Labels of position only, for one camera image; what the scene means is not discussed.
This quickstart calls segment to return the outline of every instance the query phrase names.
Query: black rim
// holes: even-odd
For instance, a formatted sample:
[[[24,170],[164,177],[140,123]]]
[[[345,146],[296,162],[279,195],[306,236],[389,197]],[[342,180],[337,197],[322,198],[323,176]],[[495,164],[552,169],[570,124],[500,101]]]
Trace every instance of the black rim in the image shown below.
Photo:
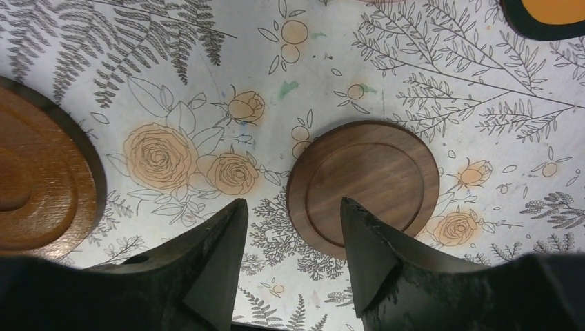
[[[530,39],[540,41],[569,39],[585,34],[585,21],[571,24],[553,25],[537,21],[532,17],[522,0],[502,0],[504,16],[508,19],[510,26],[519,34]]]

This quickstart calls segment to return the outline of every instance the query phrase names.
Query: orange object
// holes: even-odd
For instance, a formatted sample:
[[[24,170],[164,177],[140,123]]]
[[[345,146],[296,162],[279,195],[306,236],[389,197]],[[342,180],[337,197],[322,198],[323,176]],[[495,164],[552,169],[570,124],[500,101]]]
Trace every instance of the orange object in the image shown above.
[[[558,40],[585,35],[584,0],[501,0],[514,30],[536,40]]]

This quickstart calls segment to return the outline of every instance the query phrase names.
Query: wood grain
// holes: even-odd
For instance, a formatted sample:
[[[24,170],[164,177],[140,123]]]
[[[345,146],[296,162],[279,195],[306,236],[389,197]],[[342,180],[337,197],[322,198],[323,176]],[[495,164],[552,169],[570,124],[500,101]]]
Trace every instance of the wood grain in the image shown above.
[[[415,236],[439,196],[435,160],[416,136],[382,121],[335,128],[312,143],[292,168],[287,204],[301,237],[345,259],[339,207],[350,197],[387,224]]]
[[[0,254],[59,258],[99,220],[92,171],[45,112],[6,88],[0,100]]]

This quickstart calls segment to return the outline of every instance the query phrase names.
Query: raised rim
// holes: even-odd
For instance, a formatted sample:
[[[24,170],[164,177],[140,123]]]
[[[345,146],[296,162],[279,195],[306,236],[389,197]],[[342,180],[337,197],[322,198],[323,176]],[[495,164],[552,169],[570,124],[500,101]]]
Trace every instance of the raised rim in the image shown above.
[[[301,238],[316,250],[338,259],[346,258],[345,248],[339,247],[322,237],[316,229],[314,229],[310,217],[306,212],[306,188],[310,183],[312,176],[304,176],[302,177],[302,180],[297,180],[296,178],[300,167],[309,167],[309,170],[307,171],[314,174],[322,162],[324,162],[328,155],[331,154],[328,153],[327,155],[323,155],[315,152],[319,150],[319,147],[322,144],[328,143],[331,138],[337,138],[337,135],[340,132],[344,133],[345,130],[354,130],[355,128],[362,128],[364,126],[373,127],[369,132],[374,132],[375,130],[380,129],[391,130],[389,135],[393,136],[393,139],[392,141],[381,140],[380,138],[368,140],[368,138],[372,139],[372,137],[368,137],[367,134],[363,134],[360,137],[352,137],[351,134],[345,134],[343,137],[346,138],[340,140],[337,144],[345,144],[343,145],[344,147],[360,143],[383,143],[392,146],[409,156],[414,161],[415,165],[417,165],[421,174],[423,183],[423,196],[421,203],[413,220],[411,220],[410,225],[404,229],[404,233],[413,237],[422,230],[426,225],[426,222],[430,219],[439,196],[439,171],[435,158],[430,153],[430,150],[424,142],[402,127],[385,121],[355,121],[336,127],[321,135],[303,151],[297,162],[292,167],[286,186],[286,207],[290,221]],[[411,148],[413,144],[421,145],[424,148],[419,148],[416,153],[413,153],[412,151],[409,152],[408,149]],[[291,207],[294,210],[302,210],[303,212],[296,212],[293,214],[291,212]]]

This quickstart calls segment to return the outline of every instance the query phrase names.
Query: line drawing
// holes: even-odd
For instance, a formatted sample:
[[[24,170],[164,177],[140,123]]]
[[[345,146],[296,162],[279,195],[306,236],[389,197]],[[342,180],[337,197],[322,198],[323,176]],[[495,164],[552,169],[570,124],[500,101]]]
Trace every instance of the line drawing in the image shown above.
[[[370,114],[364,107],[361,107],[357,101],[360,100],[364,94],[365,89],[363,84],[353,84],[348,89],[347,92],[338,92],[333,91],[333,94],[337,95],[338,97],[344,98],[344,100],[337,105],[337,107],[347,106],[351,104],[351,106],[362,114]]]
[[[280,294],[284,293],[284,286],[280,285],[280,284],[275,285],[275,283],[276,283],[276,278],[273,277],[272,281],[271,281],[272,285],[270,285],[268,283],[260,283],[260,285],[262,285],[265,288],[269,288],[270,294],[273,295],[274,297],[277,297],[278,299],[280,299],[281,298]]]
[[[271,267],[298,254],[297,270],[309,274],[311,280],[337,279],[345,272],[347,262],[316,251],[299,236],[290,222],[285,194],[286,187],[283,187],[274,199],[262,199],[252,209],[260,221],[250,226],[251,245],[262,248]]]
[[[514,184],[514,183],[505,183],[505,184],[500,184],[500,185],[498,185],[498,186],[497,186],[495,189],[496,189],[496,190],[499,190],[499,192],[500,192],[500,193],[502,193],[502,194],[506,194],[506,193],[508,193],[508,187],[509,187],[510,185],[512,185],[512,184]]]
[[[457,174],[449,175],[455,177],[457,179],[457,183],[452,188],[447,190],[447,192],[451,192],[455,188],[457,188],[457,190],[461,190],[463,187],[483,188],[482,185],[488,181],[488,179],[490,179],[492,172],[493,166],[490,161],[481,160],[472,164],[470,159],[467,158],[467,166],[463,171]]]
[[[313,126],[313,109],[307,112],[306,119],[298,117],[297,121],[300,125],[295,126],[290,131],[291,137],[296,141],[295,146],[292,147],[292,155],[295,159],[298,159],[311,143],[310,129]]]
[[[212,8],[204,0],[140,3],[139,7],[96,0],[65,1],[56,7],[55,12],[63,21],[63,50],[59,51],[53,82],[57,104],[79,73],[92,67],[91,59],[102,60],[96,70],[99,78],[94,80],[99,88],[94,93],[95,101],[100,107],[109,108],[126,77],[160,61],[172,61],[178,77],[187,84],[187,61],[194,50],[198,52],[196,41],[204,47],[210,61],[219,66],[224,38],[235,38],[212,28],[215,25]],[[101,8],[112,8],[113,19],[104,15]]]
[[[553,229],[572,229],[585,222],[585,209],[574,208],[574,203],[571,195],[557,191],[548,193],[543,200],[528,202],[520,214],[538,214],[531,219],[548,218],[547,223],[556,224]]]
[[[282,19],[285,21],[282,25],[279,25],[276,20],[272,22],[272,29],[258,27],[258,32],[268,41],[273,43],[281,44],[280,53],[275,55],[268,74],[273,74],[278,68],[286,72],[289,65],[295,64],[301,58],[301,51],[299,50],[300,44],[304,43],[309,35],[307,25],[297,19],[292,19],[303,13],[304,10],[293,10],[288,11],[286,0],[278,1],[278,9]]]
[[[213,103],[224,117],[201,128],[197,123],[204,122],[197,117],[207,114],[195,110],[207,104],[204,93],[183,101],[175,100],[165,85],[135,77],[128,79],[128,85],[137,103],[152,115],[151,120],[128,135],[122,153],[106,158],[119,174],[141,187],[128,193],[138,199],[137,214],[140,204],[147,201],[151,213],[169,217],[169,225],[192,227],[215,213],[206,208],[209,200],[245,195],[260,175],[280,187],[290,174],[267,169],[248,151],[238,148],[236,152],[233,141],[246,145],[251,135],[224,135],[224,126],[231,121],[254,123],[262,116],[265,104],[258,93],[237,94],[232,86],[234,97],[229,102]]]
[[[249,304],[252,306],[252,310],[254,311],[251,321],[252,324],[262,325],[267,328],[278,328],[285,326],[283,324],[282,318],[273,316],[278,311],[277,308],[273,308],[271,310],[271,306],[269,304],[265,304],[264,300],[260,300],[260,298],[243,289],[241,286],[238,286],[238,290],[244,294]],[[305,311],[305,300],[302,295],[298,294],[297,307],[295,312],[288,319],[288,324],[286,327],[289,330],[307,331],[307,329],[304,327],[306,322]],[[325,314],[321,320],[310,329],[310,331],[323,331],[326,321],[327,314]]]
[[[59,26],[50,16],[50,13],[55,12],[55,8],[48,0],[8,0],[8,4],[14,6],[16,10],[10,10],[4,1],[0,1],[0,10],[3,10],[0,21],[8,22],[12,27],[8,42],[13,47],[8,48],[10,53],[8,58],[14,80],[23,83],[31,71],[30,67],[34,65],[32,60],[43,54],[45,48],[51,47],[41,31],[50,37],[57,37],[56,30]]]
[[[266,262],[258,258],[256,254],[244,253],[241,258],[240,272],[244,272],[247,276],[254,276],[255,274],[264,270]]]
[[[542,176],[552,177],[559,170],[558,163],[566,162],[566,161],[573,158],[573,157],[563,157],[563,158],[555,161],[554,156],[555,156],[555,152],[553,151],[553,147],[549,146],[548,147],[548,160],[550,162],[548,162],[548,161],[542,162],[541,164],[537,165],[534,169],[532,169],[531,172],[540,171],[542,173]]]
[[[490,2],[490,6],[494,5],[495,1]],[[392,119],[387,120],[408,128],[429,142],[439,134],[445,135],[448,123],[460,124],[471,117],[476,109],[485,108],[491,101],[505,96],[516,95],[521,99],[514,106],[505,101],[499,102],[497,110],[488,108],[489,112],[480,114],[485,120],[480,121],[476,127],[489,134],[519,130],[516,138],[522,143],[526,140],[547,139],[557,129],[558,116],[567,110],[585,109],[585,106],[576,106],[573,102],[541,95],[542,88],[539,85],[547,79],[541,78],[539,73],[546,60],[537,59],[538,47],[531,48],[517,34],[510,35],[509,32],[502,31],[501,42],[495,45],[480,42],[479,30],[475,27],[477,21],[470,18],[467,9],[458,13],[455,2],[452,4],[442,0],[427,0],[422,5],[426,12],[425,19],[421,12],[415,11],[417,4],[414,2],[374,2],[367,6],[373,12],[362,15],[362,23],[354,32],[356,41],[352,46],[361,49],[364,60],[370,60],[383,77],[388,72],[396,75],[396,69],[401,67],[415,71],[404,84],[413,85],[418,88],[417,91],[413,92],[413,88],[410,88],[410,92],[400,92],[397,98],[404,101],[414,100],[409,102],[409,107],[416,105],[418,112],[409,112],[407,119],[402,119],[401,115],[395,113]],[[499,19],[500,13],[494,12],[493,7],[490,10],[489,17]],[[496,52],[507,54],[506,62],[497,61],[493,56]],[[422,64],[411,61],[414,54],[423,60]],[[440,69],[455,62],[457,74]],[[467,71],[473,72],[469,78],[462,75]],[[516,81],[515,87],[507,88],[484,81],[482,75],[488,71],[502,72]],[[471,94],[458,95],[442,79],[465,82],[475,88],[492,88],[498,90],[499,94],[486,99],[475,99]],[[526,106],[521,109],[521,105],[531,106],[531,101],[534,100],[547,101],[551,106],[557,105],[557,109],[545,114],[531,114]],[[427,101],[432,101],[434,105],[425,106]]]

